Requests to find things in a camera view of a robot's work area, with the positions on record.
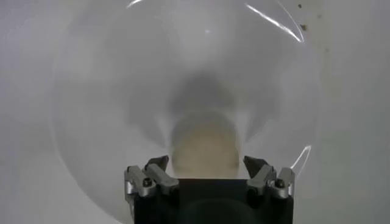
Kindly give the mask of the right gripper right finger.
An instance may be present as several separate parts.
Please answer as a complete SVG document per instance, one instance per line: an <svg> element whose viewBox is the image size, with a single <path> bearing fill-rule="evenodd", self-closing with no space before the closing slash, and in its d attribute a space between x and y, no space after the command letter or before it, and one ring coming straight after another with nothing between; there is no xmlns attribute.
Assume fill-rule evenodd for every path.
<svg viewBox="0 0 390 224"><path fill-rule="evenodd" d="M271 197L284 200L294 197L295 173L289 167L282 167L279 173L264 159L245 156L244 165L250 178L247 180L249 189L263 196L269 193Z"/></svg>

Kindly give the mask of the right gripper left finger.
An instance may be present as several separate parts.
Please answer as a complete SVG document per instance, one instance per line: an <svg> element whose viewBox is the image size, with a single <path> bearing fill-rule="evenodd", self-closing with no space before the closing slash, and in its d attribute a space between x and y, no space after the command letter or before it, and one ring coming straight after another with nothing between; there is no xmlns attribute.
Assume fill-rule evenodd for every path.
<svg viewBox="0 0 390 224"><path fill-rule="evenodd" d="M124 171L125 200L153 197L158 190L163 195L172 194L179 187L179 180L166 173L168 162L169 156L165 155L150 159L142 169L128 166Z"/></svg>

